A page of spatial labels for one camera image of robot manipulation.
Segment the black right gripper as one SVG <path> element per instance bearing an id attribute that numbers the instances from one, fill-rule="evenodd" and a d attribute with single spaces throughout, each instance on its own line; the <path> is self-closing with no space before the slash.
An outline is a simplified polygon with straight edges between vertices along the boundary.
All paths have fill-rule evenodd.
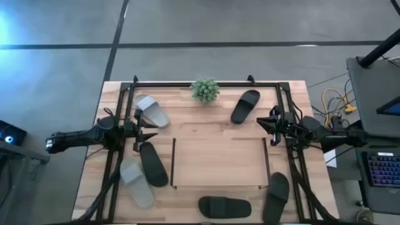
<path id="1" fill-rule="evenodd" d="M 257 117 L 256 122 L 268 133 L 273 135 L 270 144 L 277 146 L 281 142 L 281 136 L 293 138 L 295 136 L 294 117 L 290 112 L 283 111 L 280 106 L 274 106 L 270 115 L 274 119 L 272 132 L 271 117 Z"/>

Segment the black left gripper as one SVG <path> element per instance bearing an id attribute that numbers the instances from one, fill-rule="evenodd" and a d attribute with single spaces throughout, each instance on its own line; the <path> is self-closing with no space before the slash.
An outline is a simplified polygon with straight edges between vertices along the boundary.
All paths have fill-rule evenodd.
<path id="1" fill-rule="evenodd" d="M 143 128 L 158 128 L 157 125 L 146 122 L 143 119 L 143 111 L 136 109 L 134 112 L 135 121 L 131 120 L 131 108 L 126 109 L 124 117 L 124 137 L 135 138 L 133 151 L 139 152 L 139 138 L 140 142 L 146 142 L 148 139 L 157 135 L 157 133 L 143 134 L 141 133 L 141 127 Z"/>

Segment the grey rubber slide sandal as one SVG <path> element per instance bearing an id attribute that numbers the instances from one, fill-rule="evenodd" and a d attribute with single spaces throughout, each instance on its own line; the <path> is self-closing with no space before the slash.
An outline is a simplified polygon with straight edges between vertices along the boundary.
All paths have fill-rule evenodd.
<path id="1" fill-rule="evenodd" d="M 120 164 L 119 172 L 122 183 L 137 206 L 151 208 L 154 196 L 139 163 L 133 157 L 126 157 Z"/>
<path id="2" fill-rule="evenodd" d="M 159 128 L 165 128 L 169 125 L 168 115 L 153 97 L 145 94 L 137 95 L 134 98 L 134 104 L 154 125 Z"/>

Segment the black rubber slide sandal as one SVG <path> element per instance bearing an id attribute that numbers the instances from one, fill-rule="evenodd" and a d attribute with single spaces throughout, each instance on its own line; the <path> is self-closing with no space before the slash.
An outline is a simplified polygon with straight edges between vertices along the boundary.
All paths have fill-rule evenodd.
<path id="1" fill-rule="evenodd" d="M 156 149 L 150 142 L 144 142 L 140 145 L 140 158 L 144 175 L 150 185 L 161 188 L 168 184 L 167 172 Z"/>
<path id="2" fill-rule="evenodd" d="M 265 225 L 279 225 L 289 199 L 289 190 L 289 181 L 284 174 L 275 172 L 271 175 L 262 210 L 262 220 Z"/>
<path id="3" fill-rule="evenodd" d="M 261 94 L 257 90 L 248 90 L 243 93 L 231 114 L 231 122 L 234 124 L 242 124 L 255 108 L 260 96 Z"/>
<path id="4" fill-rule="evenodd" d="M 251 215 L 250 202 L 221 196 L 204 196 L 198 201 L 201 214 L 209 219 L 246 218 Z"/>

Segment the wooden shelf with black legs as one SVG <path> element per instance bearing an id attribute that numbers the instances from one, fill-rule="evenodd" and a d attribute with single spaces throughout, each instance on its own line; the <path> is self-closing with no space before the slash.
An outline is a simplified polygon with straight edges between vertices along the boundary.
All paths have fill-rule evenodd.
<path id="1" fill-rule="evenodd" d="M 264 187 L 269 184 L 267 155 L 261 137 L 177 139 L 172 185 Z"/>

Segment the green potted plant white pot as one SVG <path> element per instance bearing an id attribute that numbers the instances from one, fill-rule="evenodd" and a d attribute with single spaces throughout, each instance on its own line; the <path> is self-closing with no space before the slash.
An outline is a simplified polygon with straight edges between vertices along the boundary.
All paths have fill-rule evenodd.
<path id="1" fill-rule="evenodd" d="M 218 83 L 210 78 L 203 78 L 191 84 L 192 97 L 204 104 L 212 103 L 219 96 Z"/>

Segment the white paper sheet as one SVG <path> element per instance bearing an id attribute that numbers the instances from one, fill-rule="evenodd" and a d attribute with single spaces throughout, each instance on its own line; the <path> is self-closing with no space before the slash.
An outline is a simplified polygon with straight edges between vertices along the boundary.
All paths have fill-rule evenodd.
<path id="1" fill-rule="evenodd" d="M 324 160 L 327 167 L 337 168 L 336 150 L 332 149 L 324 153 Z"/>

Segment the grey equipment cart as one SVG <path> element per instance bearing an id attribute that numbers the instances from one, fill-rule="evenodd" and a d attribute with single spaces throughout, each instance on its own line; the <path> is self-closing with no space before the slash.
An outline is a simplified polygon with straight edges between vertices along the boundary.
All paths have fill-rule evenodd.
<path id="1" fill-rule="evenodd" d="M 357 122 L 367 135 L 367 144 L 356 148 L 362 180 L 362 200 L 374 213 L 400 215 L 400 188 L 372 187 L 366 177 L 363 152 L 384 152 L 400 155 L 400 116 L 377 114 L 376 109 L 400 96 L 400 68 L 378 60 L 368 68 L 358 58 L 346 61 L 357 103 Z"/>

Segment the grey metal stand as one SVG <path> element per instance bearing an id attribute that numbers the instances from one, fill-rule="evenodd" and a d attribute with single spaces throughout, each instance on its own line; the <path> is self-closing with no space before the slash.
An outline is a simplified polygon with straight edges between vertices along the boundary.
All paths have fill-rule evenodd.
<path id="1" fill-rule="evenodd" d="M 29 149 L 24 149 L 20 146 L 8 144 L 5 141 L 0 141 L 0 150 L 8 154 L 18 154 L 24 156 L 25 158 L 36 159 L 40 161 L 42 164 L 47 164 L 50 160 L 50 156 L 48 154 L 43 154 Z"/>

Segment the keyboard with coloured keys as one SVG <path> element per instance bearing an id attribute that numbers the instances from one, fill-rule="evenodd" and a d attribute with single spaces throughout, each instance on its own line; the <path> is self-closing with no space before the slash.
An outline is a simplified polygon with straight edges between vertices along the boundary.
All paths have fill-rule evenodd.
<path id="1" fill-rule="evenodd" d="M 400 155 L 391 152 L 363 152 L 362 160 L 370 186 L 400 188 Z"/>

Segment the black tablet screen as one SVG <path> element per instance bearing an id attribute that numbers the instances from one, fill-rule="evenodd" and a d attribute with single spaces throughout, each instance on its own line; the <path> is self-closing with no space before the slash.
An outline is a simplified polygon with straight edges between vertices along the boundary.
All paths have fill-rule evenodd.
<path id="1" fill-rule="evenodd" d="M 376 109 L 377 114 L 400 116 L 400 96 Z"/>

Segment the black pole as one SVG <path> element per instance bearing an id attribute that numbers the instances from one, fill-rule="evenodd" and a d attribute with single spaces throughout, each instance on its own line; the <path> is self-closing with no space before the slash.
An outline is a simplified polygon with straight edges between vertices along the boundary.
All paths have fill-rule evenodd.
<path id="1" fill-rule="evenodd" d="M 396 44 L 400 43 L 400 28 L 391 34 L 385 41 L 379 44 L 375 49 L 373 49 L 368 55 L 363 57 L 358 61 L 362 68 L 368 68 L 372 63 L 374 63 L 378 58 L 387 53 Z"/>

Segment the black device with blue light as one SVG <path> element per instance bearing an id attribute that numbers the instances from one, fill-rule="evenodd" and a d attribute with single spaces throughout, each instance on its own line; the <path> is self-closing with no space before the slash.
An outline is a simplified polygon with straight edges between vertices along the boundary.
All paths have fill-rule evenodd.
<path id="1" fill-rule="evenodd" d="M 22 146 L 27 132 L 12 124 L 0 120 L 0 141 L 15 146 Z"/>

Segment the black aluminium table frame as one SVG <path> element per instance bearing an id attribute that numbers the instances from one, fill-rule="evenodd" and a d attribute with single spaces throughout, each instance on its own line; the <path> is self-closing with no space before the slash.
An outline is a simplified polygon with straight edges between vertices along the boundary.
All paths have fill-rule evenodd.
<path id="1" fill-rule="evenodd" d="M 100 146 L 88 149 L 88 159 L 84 163 L 79 189 L 72 213 L 76 224 L 214 224 L 199 210 L 198 201 L 204 196 L 221 196 L 247 200 L 252 213 L 237 219 L 239 224 L 261 224 L 266 191 L 269 184 L 259 186 L 211 186 L 174 187 L 172 180 L 173 153 L 177 139 L 186 138 L 263 138 L 271 175 L 279 172 L 291 177 L 290 165 L 295 163 L 304 174 L 313 193 L 332 216 L 338 215 L 338 208 L 329 180 L 323 152 L 312 146 L 301 153 L 291 153 L 284 143 L 272 146 L 271 137 L 256 123 L 256 118 L 264 117 L 276 105 L 292 112 L 298 106 L 305 116 L 312 114 L 308 92 L 304 81 L 226 81 L 221 82 L 220 94 L 212 104 L 201 104 L 192 97 L 191 83 L 183 82 L 106 82 L 102 88 L 96 117 L 105 116 L 104 108 L 125 117 L 126 109 L 134 115 L 133 99 L 140 94 L 153 97 L 165 110 L 170 119 L 167 127 L 150 129 L 157 133 L 150 142 L 167 172 L 168 184 L 151 189 L 154 204 L 149 209 L 141 209 L 129 195 L 122 181 L 117 181 L 106 194 L 99 210 L 92 216 L 86 211 L 94 202 L 106 182 L 107 174 L 115 168 L 121 158 L 139 159 L 133 151 L 134 139 L 123 142 L 120 151 L 107 151 Z M 239 98 L 248 90 L 257 90 L 261 96 L 255 108 L 242 124 L 231 122 L 231 114 Z"/>

